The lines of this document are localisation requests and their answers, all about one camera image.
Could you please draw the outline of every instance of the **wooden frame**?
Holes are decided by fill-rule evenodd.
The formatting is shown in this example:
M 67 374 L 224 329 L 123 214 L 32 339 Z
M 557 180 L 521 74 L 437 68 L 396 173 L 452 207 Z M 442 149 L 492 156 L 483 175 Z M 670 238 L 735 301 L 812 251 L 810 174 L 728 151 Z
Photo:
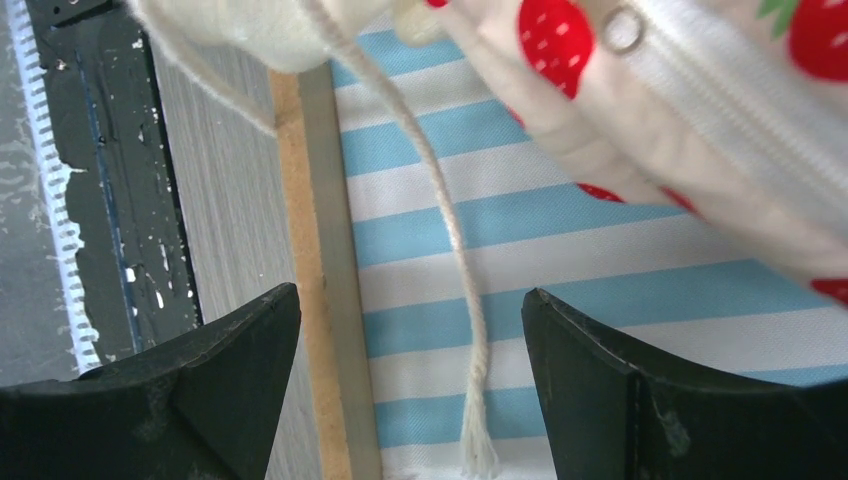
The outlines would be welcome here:
M 382 478 L 347 183 L 328 64 L 271 74 L 283 192 L 326 480 Z

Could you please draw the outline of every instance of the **blue and white striped cloth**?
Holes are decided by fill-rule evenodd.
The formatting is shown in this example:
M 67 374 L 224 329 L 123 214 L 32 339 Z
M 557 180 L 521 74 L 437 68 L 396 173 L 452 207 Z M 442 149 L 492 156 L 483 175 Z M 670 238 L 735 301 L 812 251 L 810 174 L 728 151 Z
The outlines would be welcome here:
M 848 376 L 848 316 L 673 208 L 601 202 L 522 132 L 450 42 L 359 41 L 407 96 L 447 176 L 484 294 L 489 428 L 506 480 L 555 479 L 523 339 L 544 286 L 674 354 L 790 384 Z M 448 235 L 409 141 L 334 67 L 386 479 L 459 477 L 471 333 Z

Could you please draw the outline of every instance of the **wooden strip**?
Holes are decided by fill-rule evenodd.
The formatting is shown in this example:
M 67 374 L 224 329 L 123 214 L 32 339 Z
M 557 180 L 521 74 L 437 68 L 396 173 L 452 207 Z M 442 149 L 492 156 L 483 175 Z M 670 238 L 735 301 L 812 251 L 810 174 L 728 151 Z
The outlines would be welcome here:
M 328 65 L 271 75 L 283 193 L 325 480 L 382 478 Z

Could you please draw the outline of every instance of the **drawstring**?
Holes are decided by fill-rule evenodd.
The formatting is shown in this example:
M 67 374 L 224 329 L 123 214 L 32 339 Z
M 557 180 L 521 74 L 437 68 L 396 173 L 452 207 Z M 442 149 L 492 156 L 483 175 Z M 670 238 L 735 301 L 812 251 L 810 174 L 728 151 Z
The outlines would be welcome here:
M 156 2 L 157 0 L 127 0 L 133 14 L 145 27 L 149 36 L 159 45 L 165 57 L 192 83 L 202 88 L 217 102 L 237 112 L 263 133 L 275 136 L 272 118 L 264 114 L 247 96 L 224 82 L 189 45 L 187 37 L 181 33 L 183 29 L 179 28 L 180 18 L 172 18 Z M 430 175 L 439 210 L 450 237 L 451 248 L 459 266 L 459 274 L 468 303 L 468 313 L 471 317 L 471 359 L 460 438 L 465 463 L 464 473 L 472 478 L 493 478 L 496 475 L 498 458 L 486 426 L 486 404 L 483 398 L 489 368 L 489 344 L 483 317 L 483 304 L 468 265 L 459 218 L 450 200 L 435 151 L 398 88 L 368 58 L 362 48 L 344 33 L 330 16 L 322 1 L 293 0 L 293 2 L 293 7 L 302 10 L 305 19 L 311 23 L 307 26 L 311 28 L 305 28 L 303 31 L 320 39 L 337 61 L 356 74 L 366 87 L 380 97 L 384 106 L 395 117 L 401 130 L 412 142 Z M 248 8 L 249 2 L 245 3 L 244 8 Z M 203 5 L 198 8 L 216 7 Z M 226 20 L 220 17 L 215 19 L 217 23 L 210 21 L 212 25 L 207 26 L 210 29 L 211 38 L 224 37 L 227 33 L 220 31 L 223 29 L 223 25 L 220 24 Z M 192 21 L 196 23 L 198 18 L 193 18 Z

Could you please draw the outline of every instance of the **white rope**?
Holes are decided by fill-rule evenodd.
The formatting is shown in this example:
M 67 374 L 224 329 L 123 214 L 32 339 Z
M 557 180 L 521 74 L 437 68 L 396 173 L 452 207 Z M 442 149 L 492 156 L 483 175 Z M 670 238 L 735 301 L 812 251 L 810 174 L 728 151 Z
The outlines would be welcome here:
M 250 43 L 249 31 L 244 28 L 237 29 L 226 25 L 228 16 L 222 12 L 222 4 L 217 2 L 210 5 L 209 0 L 127 0 L 128 4 L 141 24 L 145 27 L 150 37 L 160 46 L 163 54 L 173 62 L 183 73 L 195 84 L 200 86 L 216 101 L 224 106 L 238 112 L 242 117 L 250 121 L 257 128 L 268 135 L 275 135 L 274 124 L 270 117 L 263 114 L 247 96 L 237 92 L 229 84 L 224 82 L 204 62 L 182 31 L 202 32 L 207 38 L 226 38 L 229 32 L 241 32 L 242 37 L 238 41 L 232 41 L 234 45 Z M 170 9 L 161 8 L 156 2 L 173 1 L 180 3 L 179 7 L 172 6 Z M 266 6 L 271 0 L 242 0 L 238 7 L 244 15 L 255 15 L 256 24 L 262 24 L 259 19 L 268 18 L 278 13 L 280 3 L 286 0 L 276 0 L 273 8 Z M 462 435 L 460 445 L 464 456 L 464 474 L 472 478 L 494 478 L 497 473 L 498 458 L 495 453 L 492 440 L 486 427 L 486 404 L 483 398 L 486 378 L 489 368 L 489 345 L 486 333 L 486 323 L 483 318 L 483 305 L 477 286 L 468 264 L 465 251 L 465 243 L 462 237 L 459 218 L 456 215 L 454 205 L 451 202 L 444 175 L 439 167 L 436 154 L 425 135 L 415 115 L 406 105 L 403 95 L 389 78 L 368 58 L 365 52 L 357 45 L 353 38 L 345 33 L 342 28 L 329 14 L 321 0 L 290 0 L 289 14 L 299 13 L 310 25 L 305 28 L 300 26 L 302 32 L 309 32 L 317 37 L 325 46 L 327 53 L 332 55 L 341 64 L 353 72 L 361 82 L 371 91 L 377 94 L 384 106 L 390 111 L 401 130 L 409 137 L 421 161 L 427 168 L 436 194 L 436 201 L 447 228 L 451 248 L 459 266 L 459 274 L 462 287 L 468 303 L 468 313 L 471 317 L 471 359 L 468 371 L 468 387 L 465 397 L 465 408 L 463 412 Z M 193 16 L 191 24 L 184 29 L 179 28 L 181 18 L 174 18 L 174 12 L 184 12 L 185 16 L 192 9 L 203 9 L 204 14 Z M 198 22 L 208 19 L 208 25 L 199 25 Z M 268 37 L 264 32 L 263 41 Z M 286 42 L 285 32 L 279 32 L 276 42 Z M 253 45 L 252 50 L 258 51 L 262 45 Z M 267 58 L 270 54 L 258 55 Z M 275 62 L 284 64 L 284 60 Z

